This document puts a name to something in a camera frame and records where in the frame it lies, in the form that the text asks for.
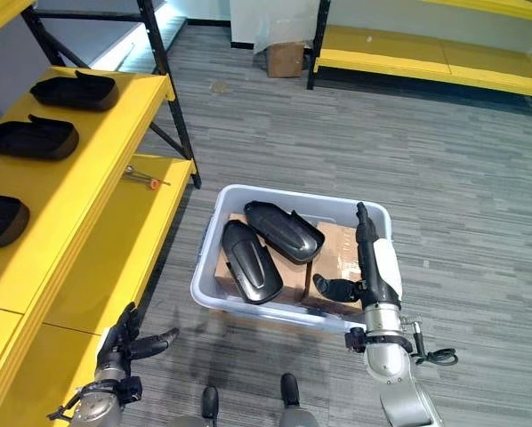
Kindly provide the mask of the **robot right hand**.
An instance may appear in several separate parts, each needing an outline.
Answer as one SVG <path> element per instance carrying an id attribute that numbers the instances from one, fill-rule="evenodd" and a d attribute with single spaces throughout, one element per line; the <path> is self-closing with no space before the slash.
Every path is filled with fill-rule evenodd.
<path id="1" fill-rule="evenodd" d="M 381 238 L 369 217 L 366 205 L 357 203 L 356 242 L 361 279 L 327 279 L 313 275 L 317 290 L 335 302 L 360 302 L 363 309 L 377 304 L 390 304 L 401 309 L 402 280 L 395 249 L 390 240 Z"/>

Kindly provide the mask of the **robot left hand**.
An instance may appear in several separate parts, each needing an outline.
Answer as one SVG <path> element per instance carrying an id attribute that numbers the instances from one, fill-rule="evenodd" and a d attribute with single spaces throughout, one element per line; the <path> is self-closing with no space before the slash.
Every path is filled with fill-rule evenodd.
<path id="1" fill-rule="evenodd" d="M 133 360 L 147 359 L 168 350 L 179 336 L 174 327 L 162 334 L 139 338 L 140 316 L 134 302 L 129 302 L 113 325 L 98 351 L 96 369 L 119 367 L 127 375 Z"/>

